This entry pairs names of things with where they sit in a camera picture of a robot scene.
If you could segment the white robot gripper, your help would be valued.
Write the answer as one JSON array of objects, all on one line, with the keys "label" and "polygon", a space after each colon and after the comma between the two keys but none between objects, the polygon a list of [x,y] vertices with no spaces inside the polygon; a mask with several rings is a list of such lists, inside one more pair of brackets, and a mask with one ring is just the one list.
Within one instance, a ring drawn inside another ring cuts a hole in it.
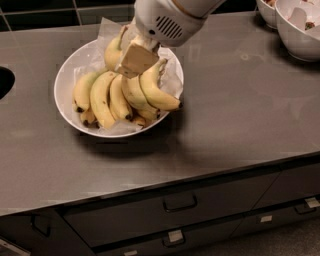
[{"label": "white robot gripper", "polygon": [[[135,22],[143,36],[163,47],[179,47],[196,34],[208,17],[208,0],[136,0]],[[115,71],[134,78],[159,59],[137,43],[130,43],[121,54]]]}]

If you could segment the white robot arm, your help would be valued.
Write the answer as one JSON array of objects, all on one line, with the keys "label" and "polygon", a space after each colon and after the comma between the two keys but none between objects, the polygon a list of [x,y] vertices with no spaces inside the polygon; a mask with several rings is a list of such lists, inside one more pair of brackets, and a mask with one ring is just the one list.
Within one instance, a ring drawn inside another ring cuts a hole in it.
[{"label": "white robot arm", "polygon": [[226,0],[136,0],[115,71],[133,78],[153,66],[160,47],[179,47]]}]

